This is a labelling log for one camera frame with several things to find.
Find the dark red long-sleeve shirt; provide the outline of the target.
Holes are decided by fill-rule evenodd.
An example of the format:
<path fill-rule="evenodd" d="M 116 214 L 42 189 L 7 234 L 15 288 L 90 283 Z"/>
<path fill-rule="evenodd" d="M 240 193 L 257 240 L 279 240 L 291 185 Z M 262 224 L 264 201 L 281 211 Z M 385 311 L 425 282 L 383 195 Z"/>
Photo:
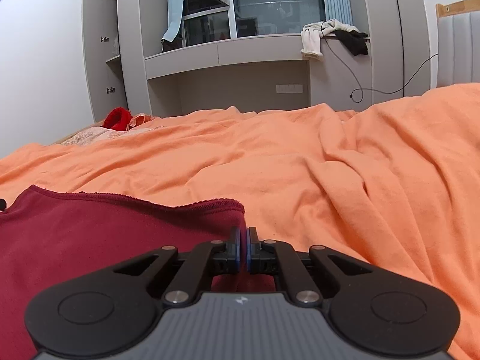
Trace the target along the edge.
<path fill-rule="evenodd" d="M 246 229 L 240 202 L 169 207 L 114 193 L 56 193 L 32 185 L 1 211 L 1 358 L 30 359 L 24 326 L 41 290 L 163 245 L 181 252 Z"/>

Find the pink patterned bed sheet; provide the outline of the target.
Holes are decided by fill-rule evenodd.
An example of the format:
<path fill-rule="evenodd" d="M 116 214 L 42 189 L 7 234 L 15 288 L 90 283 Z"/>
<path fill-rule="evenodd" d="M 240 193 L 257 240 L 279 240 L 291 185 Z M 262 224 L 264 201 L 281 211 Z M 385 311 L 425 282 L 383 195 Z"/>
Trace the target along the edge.
<path fill-rule="evenodd" d="M 104 127 L 89 127 L 61 142 L 63 146 L 88 146 L 98 141 L 108 141 L 118 137 L 130 137 L 152 131 L 152 128 L 133 128 L 128 131 L 110 130 Z"/>

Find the bright red cloth item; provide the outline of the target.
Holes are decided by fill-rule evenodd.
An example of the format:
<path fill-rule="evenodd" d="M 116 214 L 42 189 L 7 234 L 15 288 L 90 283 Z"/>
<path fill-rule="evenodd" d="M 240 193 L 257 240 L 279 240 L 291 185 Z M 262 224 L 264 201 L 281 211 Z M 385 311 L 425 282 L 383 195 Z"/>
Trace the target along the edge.
<path fill-rule="evenodd" d="M 132 118 L 133 116 L 130 111 L 122 107 L 117 107 L 107 115 L 102 127 L 119 132 L 127 131 Z"/>

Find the orange bed blanket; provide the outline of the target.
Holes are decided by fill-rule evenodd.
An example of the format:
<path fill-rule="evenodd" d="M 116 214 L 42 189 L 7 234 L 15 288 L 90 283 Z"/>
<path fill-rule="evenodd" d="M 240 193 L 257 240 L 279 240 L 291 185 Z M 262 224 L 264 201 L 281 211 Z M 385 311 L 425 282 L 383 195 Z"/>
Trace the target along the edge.
<path fill-rule="evenodd" d="M 461 314 L 451 355 L 479 357 L 478 85 L 362 112 L 229 108 L 143 128 L 26 145 L 1 160 L 1 197 L 11 205 L 35 185 L 169 207 L 233 199 L 263 239 L 325 245 L 442 289 Z"/>

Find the orange frilly cloth item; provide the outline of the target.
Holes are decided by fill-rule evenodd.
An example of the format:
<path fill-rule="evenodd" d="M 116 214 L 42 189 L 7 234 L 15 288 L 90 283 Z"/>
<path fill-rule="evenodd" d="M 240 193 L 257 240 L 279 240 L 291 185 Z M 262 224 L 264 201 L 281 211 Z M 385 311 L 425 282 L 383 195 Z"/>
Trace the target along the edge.
<path fill-rule="evenodd" d="M 126 130 L 131 130 L 133 128 L 139 127 L 144 125 L 145 123 L 154 119 L 154 116 L 147 115 L 147 114 L 138 114 L 132 117 L 132 119 L 128 122 Z"/>

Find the grey built-in desk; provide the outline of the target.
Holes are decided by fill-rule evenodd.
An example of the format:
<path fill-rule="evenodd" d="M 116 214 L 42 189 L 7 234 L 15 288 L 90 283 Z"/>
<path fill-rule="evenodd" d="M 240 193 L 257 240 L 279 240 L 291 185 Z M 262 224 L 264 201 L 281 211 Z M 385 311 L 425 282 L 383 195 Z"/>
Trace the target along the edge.
<path fill-rule="evenodd" d="M 353 57 L 336 39 L 323 40 L 324 61 L 302 55 L 298 34 L 233 38 L 145 58 L 156 116 L 227 109 L 292 111 L 325 103 L 335 111 L 372 105 L 368 56 Z M 276 85 L 301 84 L 302 94 L 277 94 Z"/>

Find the grey open shelf cabinet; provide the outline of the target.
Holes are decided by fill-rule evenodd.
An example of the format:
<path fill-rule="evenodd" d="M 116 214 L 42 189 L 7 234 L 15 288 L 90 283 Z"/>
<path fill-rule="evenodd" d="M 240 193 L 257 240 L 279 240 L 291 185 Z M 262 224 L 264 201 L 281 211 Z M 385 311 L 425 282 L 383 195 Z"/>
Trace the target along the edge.
<path fill-rule="evenodd" d="M 81 0 L 86 83 L 94 121 L 116 107 L 149 113 L 138 0 Z"/>

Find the white garment on desk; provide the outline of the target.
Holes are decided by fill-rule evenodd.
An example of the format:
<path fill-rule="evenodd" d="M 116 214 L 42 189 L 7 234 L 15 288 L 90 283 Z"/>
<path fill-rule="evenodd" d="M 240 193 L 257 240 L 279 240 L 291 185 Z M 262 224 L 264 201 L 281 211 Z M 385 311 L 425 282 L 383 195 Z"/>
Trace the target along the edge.
<path fill-rule="evenodd" d="M 337 19 L 305 24 L 300 33 L 303 45 L 301 49 L 302 55 L 306 58 L 323 62 L 324 55 L 321 52 L 321 39 L 336 30 L 343 30 L 350 33 L 351 31 L 357 31 L 358 28 L 350 24 L 344 24 Z"/>

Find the black garment on desk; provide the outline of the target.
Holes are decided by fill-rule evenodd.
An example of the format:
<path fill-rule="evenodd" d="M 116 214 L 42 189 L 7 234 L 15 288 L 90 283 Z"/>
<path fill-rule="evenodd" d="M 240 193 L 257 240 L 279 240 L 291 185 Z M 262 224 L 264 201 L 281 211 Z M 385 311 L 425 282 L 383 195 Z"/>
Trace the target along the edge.
<path fill-rule="evenodd" d="M 334 31 L 334 35 L 353 56 L 368 55 L 367 33 L 338 29 Z"/>

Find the grey tall wardrobe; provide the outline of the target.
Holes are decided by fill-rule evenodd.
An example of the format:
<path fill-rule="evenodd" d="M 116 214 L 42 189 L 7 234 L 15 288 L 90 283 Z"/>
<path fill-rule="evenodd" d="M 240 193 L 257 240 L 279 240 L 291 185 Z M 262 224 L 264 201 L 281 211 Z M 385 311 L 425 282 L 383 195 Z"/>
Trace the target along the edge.
<path fill-rule="evenodd" d="M 424 0 L 365 0 L 372 60 L 372 102 L 424 94 L 431 88 Z"/>

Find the light blue left curtain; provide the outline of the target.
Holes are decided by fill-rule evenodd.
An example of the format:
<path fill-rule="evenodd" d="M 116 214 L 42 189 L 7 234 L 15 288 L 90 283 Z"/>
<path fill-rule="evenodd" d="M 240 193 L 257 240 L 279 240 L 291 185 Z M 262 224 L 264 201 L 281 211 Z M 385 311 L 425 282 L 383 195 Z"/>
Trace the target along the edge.
<path fill-rule="evenodd" d="M 180 31 L 184 0 L 167 0 L 168 27 L 162 41 L 173 42 Z"/>

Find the grey padded headboard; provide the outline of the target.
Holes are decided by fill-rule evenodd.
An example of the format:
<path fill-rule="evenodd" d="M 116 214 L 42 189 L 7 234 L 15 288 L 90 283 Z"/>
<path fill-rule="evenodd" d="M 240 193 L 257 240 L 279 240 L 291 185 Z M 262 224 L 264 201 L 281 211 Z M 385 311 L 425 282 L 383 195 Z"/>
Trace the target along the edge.
<path fill-rule="evenodd" d="M 479 83 L 479 0 L 437 4 L 437 86 Z"/>

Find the white wall socket plate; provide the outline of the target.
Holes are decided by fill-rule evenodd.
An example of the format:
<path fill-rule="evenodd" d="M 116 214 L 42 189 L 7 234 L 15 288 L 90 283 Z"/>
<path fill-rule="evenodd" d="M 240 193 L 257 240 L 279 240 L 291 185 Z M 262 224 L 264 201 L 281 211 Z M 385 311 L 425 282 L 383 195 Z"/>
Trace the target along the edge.
<path fill-rule="evenodd" d="M 301 84 L 276 85 L 277 94 L 302 94 L 304 86 Z"/>

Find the window with white frame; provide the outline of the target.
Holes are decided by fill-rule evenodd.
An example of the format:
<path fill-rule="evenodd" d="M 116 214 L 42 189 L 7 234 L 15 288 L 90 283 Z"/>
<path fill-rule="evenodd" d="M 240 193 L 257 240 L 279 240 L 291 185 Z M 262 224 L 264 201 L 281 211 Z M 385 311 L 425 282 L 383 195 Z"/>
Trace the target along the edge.
<path fill-rule="evenodd" d="M 325 18 L 324 0 L 184 0 L 184 47 L 231 38 L 300 33 Z"/>

